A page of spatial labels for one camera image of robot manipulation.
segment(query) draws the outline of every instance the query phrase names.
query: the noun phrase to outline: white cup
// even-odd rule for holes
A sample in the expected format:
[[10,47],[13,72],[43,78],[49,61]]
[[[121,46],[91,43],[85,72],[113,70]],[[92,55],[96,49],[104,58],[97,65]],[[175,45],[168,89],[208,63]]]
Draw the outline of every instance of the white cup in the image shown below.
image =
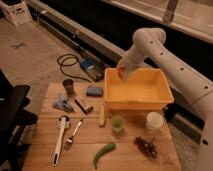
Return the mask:
[[164,119],[158,112],[150,112],[146,117],[146,130],[152,132],[163,126]]

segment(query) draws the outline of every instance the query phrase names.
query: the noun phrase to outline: tool handle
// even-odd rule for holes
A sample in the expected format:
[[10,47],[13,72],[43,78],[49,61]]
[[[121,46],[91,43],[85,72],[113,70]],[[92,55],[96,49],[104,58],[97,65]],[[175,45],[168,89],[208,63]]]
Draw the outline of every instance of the tool handle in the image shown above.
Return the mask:
[[72,136],[74,136],[74,135],[75,135],[75,133],[77,132],[77,130],[78,130],[78,128],[79,128],[79,126],[81,126],[82,122],[83,122],[83,120],[81,120],[81,121],[79,121],[79,122],[78,122],[78,125],[76,126],[76,128],[75,128],[75,130],[74,130],[74,132],[73,132]]
[[60,123],[60,132],[59,132],[59,136],[58,136],[58,141],[56,143],[55,152],[54,152],[54,156],[53,156],[53,166],[58,165],[58,161],[59,161],[59,157],[60,157],[60,153],[61,153],[62,137],[63,137],[65,127],[66,127],[66,118],[62,117],[61,123]]

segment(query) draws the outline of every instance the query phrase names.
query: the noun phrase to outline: cable on floor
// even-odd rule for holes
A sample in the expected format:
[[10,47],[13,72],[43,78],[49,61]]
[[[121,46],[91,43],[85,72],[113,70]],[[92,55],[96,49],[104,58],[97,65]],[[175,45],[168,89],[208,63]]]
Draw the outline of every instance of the cable on floor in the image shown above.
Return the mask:
[[[74,59],[74,62],[71,63],[71,64],[65,64],[65,62],[67,62],[70,59]],[[79,65],[80,65],[80,61],[79,61],[79,59],[78,59],[78,57],[76,55],[71,54],[71,53],[61,55],[61,56],[58,57],[57,63],[60,66],[60,71],[61,71],[62,74],[66,75],[68,77],[71,77],[71,78],[81,79],[81,80],[84,80],[84,81],[87,81],[87,82],[91,82],[87,78],[73,76],[73,75],[70,75],[70,74],[67,74],[67,73],[64,72],[63,67],[71,67],[71,66],[73,66],[73,65],[75,65],[77,63],[79,63]]]

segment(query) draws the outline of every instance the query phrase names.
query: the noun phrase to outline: concrete floor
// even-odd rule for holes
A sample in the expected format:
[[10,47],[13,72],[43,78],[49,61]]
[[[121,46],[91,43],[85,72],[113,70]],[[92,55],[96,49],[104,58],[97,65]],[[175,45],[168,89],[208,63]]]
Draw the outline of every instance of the concrete floor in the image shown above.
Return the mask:
[[[61,82],[66,78],[59,70],[57,57],[75,52],[34,21],[15,27],[1,18],[0,42],[0,68],[14,85],[31,86],[28,94],[31,103],[27,108],[39,114],[48,84]],[[25,45],[18,49],[13,47],[21,42]],[[87,77],[78,65],[66,71],[76,76]],[[198,149],[196,139],[199,139],[200,134],[179,115],[172,119],[169,128],[182,170],[193,170]]]

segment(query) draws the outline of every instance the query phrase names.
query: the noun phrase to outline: black chair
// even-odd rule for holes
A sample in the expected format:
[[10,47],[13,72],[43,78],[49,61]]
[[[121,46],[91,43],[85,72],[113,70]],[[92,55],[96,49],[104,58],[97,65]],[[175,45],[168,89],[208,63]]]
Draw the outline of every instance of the black chair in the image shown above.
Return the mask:
[[18,145],[24,129],[37,122],[37,116],[24,109],[30,103],[29,89],[28,85],[13,87],[0,69],[0,166],[8,160],[14,171],[21,170],[20,152],[29,148],[29,144]]

